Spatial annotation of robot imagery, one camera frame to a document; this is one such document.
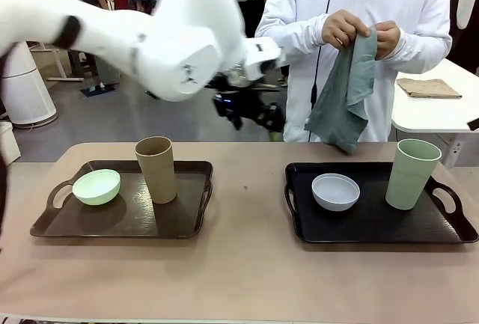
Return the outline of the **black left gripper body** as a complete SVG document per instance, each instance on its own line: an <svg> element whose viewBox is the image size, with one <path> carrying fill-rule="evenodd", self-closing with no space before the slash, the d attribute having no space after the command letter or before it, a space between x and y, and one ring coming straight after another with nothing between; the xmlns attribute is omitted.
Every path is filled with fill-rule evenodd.
<svg viewBox="0 0 479 324"><path fill-rule="evenodd" d="M214 107L216 103L230 103L240 117L257 117L260 105L264 103L259 91L252 87L234 87L225 76L216 76L211 80L210 89L215 91Z"/></svg>

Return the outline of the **person's right hand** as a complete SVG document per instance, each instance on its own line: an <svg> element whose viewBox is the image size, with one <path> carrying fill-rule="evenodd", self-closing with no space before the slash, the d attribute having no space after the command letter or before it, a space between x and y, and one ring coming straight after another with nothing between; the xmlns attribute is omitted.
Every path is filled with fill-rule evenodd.
<svg viewBox="0 0 479 324"><path fill-rule="evenodd" d="M355 15L339 10L329 15L323 25L323 42L338 50L347 48L357 35L370 36L370 29Z"/></svg>

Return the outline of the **person's left hand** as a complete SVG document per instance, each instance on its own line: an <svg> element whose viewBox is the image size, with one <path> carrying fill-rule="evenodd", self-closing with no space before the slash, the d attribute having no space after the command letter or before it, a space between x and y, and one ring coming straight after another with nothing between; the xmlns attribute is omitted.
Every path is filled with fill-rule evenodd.
<svg viewBox="0 0 479 324"><path fill-rule="evenodd" d="M400 39L400 29L396 22L389 20L375 24L377 36L376 60L382 60L396 48Z"/></svg>

